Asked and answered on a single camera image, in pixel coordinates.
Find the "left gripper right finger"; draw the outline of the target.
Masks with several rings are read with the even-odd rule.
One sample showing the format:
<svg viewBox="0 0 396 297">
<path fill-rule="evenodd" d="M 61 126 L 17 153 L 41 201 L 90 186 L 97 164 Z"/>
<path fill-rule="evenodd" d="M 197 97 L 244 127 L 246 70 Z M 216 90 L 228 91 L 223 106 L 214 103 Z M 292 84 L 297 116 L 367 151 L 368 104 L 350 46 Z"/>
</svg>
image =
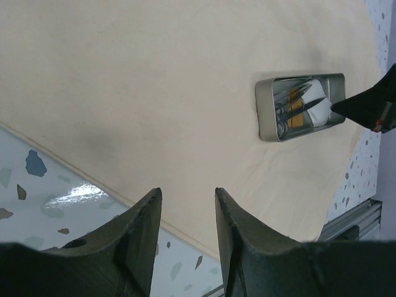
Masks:
<svg viewBox="0 0 396 297">
<path fill-rule="evenodd" d="M 295 241 L 224 188 L 215 211 L 225 296 L 395 296 L 395 242 Z"/>
</svg>

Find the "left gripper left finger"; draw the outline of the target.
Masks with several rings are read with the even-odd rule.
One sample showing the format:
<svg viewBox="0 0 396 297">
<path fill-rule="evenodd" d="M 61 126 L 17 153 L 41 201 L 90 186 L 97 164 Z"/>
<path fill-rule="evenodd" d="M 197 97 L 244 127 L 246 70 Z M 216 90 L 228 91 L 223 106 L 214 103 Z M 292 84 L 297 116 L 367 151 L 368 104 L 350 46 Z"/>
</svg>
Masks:
<svg viewBox="0 0 396 297">
<path fill-rule="evenodd" d="M 61 248 L 1 244 L 1 296 L 149 296 L 161 189 Z"/>
</svg>

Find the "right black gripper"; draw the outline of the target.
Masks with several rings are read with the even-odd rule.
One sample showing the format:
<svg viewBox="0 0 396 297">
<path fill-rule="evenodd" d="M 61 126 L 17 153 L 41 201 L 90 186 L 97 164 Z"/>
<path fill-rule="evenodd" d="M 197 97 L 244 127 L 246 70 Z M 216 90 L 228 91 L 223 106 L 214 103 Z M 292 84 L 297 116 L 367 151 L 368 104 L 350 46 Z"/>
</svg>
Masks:
<svg viewBox="0 0 396 297">
<path fill-rule="evenodd" d="M 331 110 L 376 133 L 395 129 L 395 65 L 373 87 L 334 103 Z"/>
</svg>

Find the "white gauze pad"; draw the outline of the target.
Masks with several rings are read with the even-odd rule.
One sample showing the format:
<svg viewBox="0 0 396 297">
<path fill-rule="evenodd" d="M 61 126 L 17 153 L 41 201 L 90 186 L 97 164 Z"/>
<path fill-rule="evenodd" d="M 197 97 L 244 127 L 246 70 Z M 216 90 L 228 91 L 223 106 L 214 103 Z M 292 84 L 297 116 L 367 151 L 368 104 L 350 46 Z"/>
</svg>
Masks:
<svg viewBox="0 0 396 297">
<path fill-rule="evenodd" d="M 308 109 L 308 115 L 311 118 L 314 127 L 325 125 L 330 118 L 331 102 L 326 97 L 322 84 L 313 79 L 309 81 L 311 87 L 301 97 L 303 104 L 310 103 L 316 99 L 323 98 L 323 100 L 312 108 Z"/>
</svg>

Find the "steel tweezers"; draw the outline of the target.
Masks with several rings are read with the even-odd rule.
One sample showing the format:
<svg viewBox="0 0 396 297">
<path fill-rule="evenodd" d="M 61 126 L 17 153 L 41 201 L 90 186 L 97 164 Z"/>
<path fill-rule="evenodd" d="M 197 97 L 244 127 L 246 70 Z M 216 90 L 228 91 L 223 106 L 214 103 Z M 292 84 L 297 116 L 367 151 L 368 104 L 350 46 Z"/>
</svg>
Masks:
<svg viewBox="0 0 396 297">
<path fill-rule="evenodd" d="M 300 85 L 296 85 L 292 88 L 288 88 L 286 90 L 278 91 L 273 94 L 273 99 L 275 102 L 277 101 L 282 101 L 289 97 L 290 95 L 295 95 L 295 94 L 304 94 L 306 91 L 308 91 L 312 87 L 312 83 L 306 82 Z"/>
</svg>

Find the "brown plaster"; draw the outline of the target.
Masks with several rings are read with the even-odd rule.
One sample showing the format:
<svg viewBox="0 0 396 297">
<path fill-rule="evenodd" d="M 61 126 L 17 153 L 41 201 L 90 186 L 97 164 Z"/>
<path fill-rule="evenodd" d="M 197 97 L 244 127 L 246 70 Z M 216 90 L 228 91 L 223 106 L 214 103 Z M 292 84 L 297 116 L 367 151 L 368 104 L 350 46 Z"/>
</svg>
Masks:
<svg viewBox="0 0 396 297">
<path fill-rule="evenodd" d="M 300 90 L 292 90 L 288 96 L 287 105 L 288 106 L 292 105 L 296 100 L 299 99 L 301 94 L 302 92 Z"/>
<path fill-rule="evenodd" d="M 304 109 L 302 106 L 297 107 L 286 114 L 286 123 L 291 128 L 302 127 L 304 125 L 303 118 Z"/>
</svg>

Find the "metal tray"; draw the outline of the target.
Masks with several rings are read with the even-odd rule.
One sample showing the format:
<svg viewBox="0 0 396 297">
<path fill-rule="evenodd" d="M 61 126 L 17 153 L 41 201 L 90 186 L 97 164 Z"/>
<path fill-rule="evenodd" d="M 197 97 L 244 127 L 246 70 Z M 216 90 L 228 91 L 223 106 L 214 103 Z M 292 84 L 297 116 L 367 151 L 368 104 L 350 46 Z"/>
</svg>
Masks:
<svg viewBox="0 0 396 297">
<path fill-rule="evenodd" d="M 255 96 L 259 135 L 267 142 L 284 142 L 345 121 L 332 111 L 332 105 L 346 99 L 341 73 L 261 80 Z"/>
</svg>

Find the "steel scissors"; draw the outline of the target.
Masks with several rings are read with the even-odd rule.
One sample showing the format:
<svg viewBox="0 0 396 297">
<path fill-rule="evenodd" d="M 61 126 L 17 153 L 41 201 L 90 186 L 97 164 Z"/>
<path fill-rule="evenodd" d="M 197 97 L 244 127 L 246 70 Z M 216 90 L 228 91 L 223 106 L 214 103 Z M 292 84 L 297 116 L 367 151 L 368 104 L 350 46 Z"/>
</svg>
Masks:
<svg viewBox="0 0 396 297">
<path fill-rule="evenodd" d="M 304 113 L 305 111 L 315 107 L 326 97 L 315 99 L 307 104 L 303 104 L 302 107 L 299 107 L 293 111 L 288 111 L 293 105 L 291 104 L 288 108 L 281 107 L 275 111 L 275 120 L 277 127 L 277 136 L 282 138 L 288 132 L 288 120 L 294 118 L 297 115 Z"/>
</svg>

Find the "beige cloth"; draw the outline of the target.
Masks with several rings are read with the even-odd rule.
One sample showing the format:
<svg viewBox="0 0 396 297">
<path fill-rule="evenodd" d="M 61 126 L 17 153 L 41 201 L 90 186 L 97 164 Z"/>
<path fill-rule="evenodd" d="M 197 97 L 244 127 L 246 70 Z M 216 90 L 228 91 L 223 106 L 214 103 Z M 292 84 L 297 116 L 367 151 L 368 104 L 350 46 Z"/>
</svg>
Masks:
<svg viewBox="0 0 396 297">
<path fill-rule="evenodd" d="M 316 240 L 361 128 L 263 141 L 254 86 L 381 78 L 363 1 L 2 1 L 1 126 L 127 205 L 154 187 L 162 225 L 218 257 L 214 194 Z"/>
</svg>

